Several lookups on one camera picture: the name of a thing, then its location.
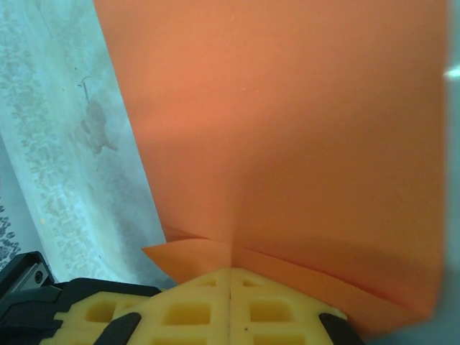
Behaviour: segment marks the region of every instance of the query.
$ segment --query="white patterned cloth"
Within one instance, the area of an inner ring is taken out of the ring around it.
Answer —
[[[61,281],[164,286],[164,242],[90,0],[0,1],[0,136]]]
[[[16,234],[10,231],[11,221],[4,212],[5,207],[0,204],[0,270],[21,251],[19,242],[14,238]]]

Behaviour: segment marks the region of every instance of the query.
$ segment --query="folded paper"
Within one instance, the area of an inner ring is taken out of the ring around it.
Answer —
[[[363,334],[443,267],[446,1],[95,1],[183,282],[242,267]]]

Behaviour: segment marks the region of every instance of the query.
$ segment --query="black plastic part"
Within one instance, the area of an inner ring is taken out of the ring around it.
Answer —
[[[42,286],[51,285],[55,282],[52,278],[50,268],[46,265],[45,259],[43,259],[40,252],[18,254],[2,271],[0,271],[0,298],[4,297],[22,274],[35,264],[43,264],[48,273],[46,281],[40,281]]]
[[[319,319],[333,345],[365,345],[347,320],[329,313],[320,314]]]
[[[103,330],[94,345],[127,345],[141,318],[138,313],[129,313],[113,320]]]
[[[0,291],[5,294],[39,259],[49,271],[38,252],[13,259],[0,272],[0,289],[3,289]],[[7,293],[0,300],[0,344],[38,345],[41,340],[54,336],[61,327],[62,321],[54,320],[57,312],[67,312],[73,304],[101,291],[147,297],[160,293],[155,287],[87,278]]]

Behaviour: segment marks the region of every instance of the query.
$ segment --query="yellow foam block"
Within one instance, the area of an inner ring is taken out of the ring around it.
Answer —
[[[221,269],[121,312],[142,315],[129,345],[332,345],[336,308],[242,269]]]
[[[146,296],[99,292],[72,305],[66,313],[56,313],[62,320],[60,330],[40,345],[92,345],[107,325],[124,309],[148,300]]]
[[[128,345],[229,344],[230,269],[198,277],[117,316],[142,315]]]

